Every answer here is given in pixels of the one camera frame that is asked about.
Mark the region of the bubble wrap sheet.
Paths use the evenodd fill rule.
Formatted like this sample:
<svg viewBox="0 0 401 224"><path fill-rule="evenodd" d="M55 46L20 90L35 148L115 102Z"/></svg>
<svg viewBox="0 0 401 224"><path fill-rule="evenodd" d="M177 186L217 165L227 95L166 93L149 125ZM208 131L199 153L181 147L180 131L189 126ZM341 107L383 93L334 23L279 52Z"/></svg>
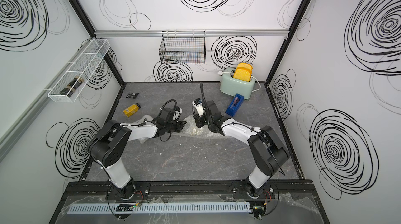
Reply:
<svg viewBox="0 0 401 224"><path fill-rule="evenodd" d="M131 134L128 141L138 141L143 144L147 140L154 138L157 133L157 127L151 121L153 118L150 115L145 115L140 120L129 126Z"/></svg>
<svg viewBox="0 0 401 224"><path fill-rule="evenodd" d="M213 133L211 132L207 125L202 126L201 128L198 128L196 126L196 122L193 116L188 116L184 119L186 121L186 124L184 128L181 130L181 132L178 133L179 136L184 136L184 137L194 137L194 138L211 138L211 139L217 139L220 137L223 137L219 133Z"/></svg>

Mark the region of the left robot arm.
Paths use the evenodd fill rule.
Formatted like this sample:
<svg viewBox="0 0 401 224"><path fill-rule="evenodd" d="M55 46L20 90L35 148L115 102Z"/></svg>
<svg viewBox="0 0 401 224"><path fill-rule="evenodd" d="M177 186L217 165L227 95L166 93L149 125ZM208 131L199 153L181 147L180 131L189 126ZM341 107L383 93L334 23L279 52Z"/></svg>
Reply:
<svg viewBox="0 0 401 224"><path fill-rule="evenodd" d="M136 124L109 120L91 140L88 152L92 159L105 169L111 182L111 192L122 200L129 200L136 192L131 175L127 172L122 154L129 141L157 138L166 133L179 133L186 121L181 121L180 107L163 108L157 117Z"/></svg>

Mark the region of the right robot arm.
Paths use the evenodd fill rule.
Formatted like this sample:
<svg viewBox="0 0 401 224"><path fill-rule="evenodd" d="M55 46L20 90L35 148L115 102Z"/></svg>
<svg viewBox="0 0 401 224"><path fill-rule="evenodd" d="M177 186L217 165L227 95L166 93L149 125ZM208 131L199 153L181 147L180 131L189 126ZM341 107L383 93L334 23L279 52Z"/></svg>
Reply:
<svg viewBox="0 0 401 224"><path fill-rule="evenodd" d="M196 126L207 126L212 133L235 138L246 143L255 162L255 168L246 179L247 194L256 198L262 194L266 182L277 172L284 174L282 166L289 159L288 150L270 127L252 127L233 118L223 116L214 101L197 98L192 102Z"/></svg>

